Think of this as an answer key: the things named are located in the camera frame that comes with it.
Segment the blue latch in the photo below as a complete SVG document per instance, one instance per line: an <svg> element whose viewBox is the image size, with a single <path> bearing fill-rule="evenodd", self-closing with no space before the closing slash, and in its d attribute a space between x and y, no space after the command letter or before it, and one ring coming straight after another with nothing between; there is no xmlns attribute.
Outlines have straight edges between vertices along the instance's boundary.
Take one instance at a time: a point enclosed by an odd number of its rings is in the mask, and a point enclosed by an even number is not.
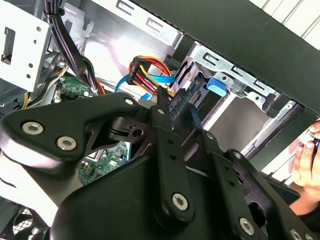
<svg viewBox="0 0 320 240"><path fill-rule="evenodd" d="M221 97L227 95L227 86L213 77L210 78L206 88Z"/></svg>

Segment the finger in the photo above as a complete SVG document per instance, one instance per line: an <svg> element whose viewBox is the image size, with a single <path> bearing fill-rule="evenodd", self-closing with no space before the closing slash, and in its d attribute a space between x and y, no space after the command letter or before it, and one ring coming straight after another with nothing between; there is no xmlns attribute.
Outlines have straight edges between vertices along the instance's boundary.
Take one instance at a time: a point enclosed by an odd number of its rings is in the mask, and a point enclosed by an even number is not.
<svg viewBox="0 0 320 240"><path fill-rule="evenodd" d="M300 175L303 183L308 183L312 179L312 161L315 144L308 141L304 146L300 160Z"/></svg>
<svg viewBox="0 0 320 240"><path fill-rule="evenodd" d="M317 150L312 165L312 181L320 185L320 150Z"/></svg>
<svg viewBox="0 0 320 240"><path fill-rule="evenodd" d="M296 184L299 184L300 181L300 160L303 153L304 147L298 147L295 156L293 158L293 166L292 166L292 178Z"/></svg>
<svg viewBox="0 0 320 240"><path fill-rule="evenodd" d="M320 137L320 118L309 127L310 132L314 133L314 136L317 138Z"/></svg>

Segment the person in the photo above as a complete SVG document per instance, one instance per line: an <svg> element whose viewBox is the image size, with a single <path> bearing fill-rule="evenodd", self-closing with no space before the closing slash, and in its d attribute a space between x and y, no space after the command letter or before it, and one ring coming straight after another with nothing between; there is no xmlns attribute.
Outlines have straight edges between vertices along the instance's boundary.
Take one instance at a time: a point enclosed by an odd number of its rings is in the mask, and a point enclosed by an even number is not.
<svg viewBox="0 0 320 240"><path fill-rule="evenodd" d="M320 139L320 121L309 130ZM293 178L291 188L301 196L290 208L320 239L320 148L315 149L312 141L298 147L289 169Z"/></svg>

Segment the silver screw head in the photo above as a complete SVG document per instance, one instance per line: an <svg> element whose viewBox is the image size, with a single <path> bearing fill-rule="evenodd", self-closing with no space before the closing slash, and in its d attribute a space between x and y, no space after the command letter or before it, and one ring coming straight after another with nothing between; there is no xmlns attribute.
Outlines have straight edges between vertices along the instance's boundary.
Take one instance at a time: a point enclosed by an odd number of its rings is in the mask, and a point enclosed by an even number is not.
<svg viewBox="0 0 320 240"><path fill-rule="evenodd" d="M233 154L236 156L237 159L241 158L241 155L238 152L235 151Z"/></svg>
<svg viewBox="0 0 320 240"><path fill-rule="evenodd" d="M239 220L240 226L245 231L246 234L253 236L255 234L255 229L252 224L245 219L244 217L240 218Z"/></svg>
<svg viewBox="0 0 320 240"><path fill-rule="evenodd" d="M70 136L62 136L56 141L56 145L64 151L72 151L77 147L77 142Z"/></svg>
<svg viewBox="0 0 320 240"><path fill-rule="evenodd" d="M44 131L44 127L35 121L28 121L22 125L22 130L29 135L38 135Z"/></svg>
<svg viewBox="0 0 320 240"><path fill-rule="evenodd" d="M188 209L188 201L185 196L180 193L173 194L172 202L173 205L175 205L180 211L185 211Z"/></svg>
<svg viewBox="0 0 320 240"><path fill-rule="evenodd" d="M134 104L134 102L131 101L130 99L126 99L125 102L126 102L127 104L129 104L129 105L133 105L133 104Z"/></svg>
<svg viewBox="0 0 320 240"><path fill-rule="evenodd" d="M299 235L299 233L295 229L291 229L290 233L294 240L302 240L302 237Z"/></svg>
<svg viewBox="0 0 320 240"><path fill-rule="evenodd" d="M212 133L207 132L206 135L208 136L208 138L210 139L215 139L215 137L212 135Z"/></svg>
<svg viewBox="0 0 320 240"><path fill-rule="evenodd" d="M158 108L158 113L160 113L160 114L165 114L165 112L162 110L162 109L160 109L160 108Z"/></svg>
<svg viewBox="0 0 320 240"><path fill-rule="evenodd" d="M314 240L308 233L305 234L306 240Z"/></svg>

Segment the blue plastic tab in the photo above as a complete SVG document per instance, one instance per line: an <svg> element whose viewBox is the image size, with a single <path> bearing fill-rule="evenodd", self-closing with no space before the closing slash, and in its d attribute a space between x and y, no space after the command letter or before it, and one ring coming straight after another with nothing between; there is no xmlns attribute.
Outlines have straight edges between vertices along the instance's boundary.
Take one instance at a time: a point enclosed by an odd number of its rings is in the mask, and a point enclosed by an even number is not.
<svg viewBox="0 0 320 240"><path fill-rule="evenodd" d="M145 95L143 95L141 97L141 99L149 99L151 97L151 95L149 93L146 93Z"/></svg>
<svg viewBox="0 0 320 240"><path fill-rule="evenodd" d="M227 86L213 77L210 78L208 84L206 85L206 88L221 97L227 95Z"/></svg>

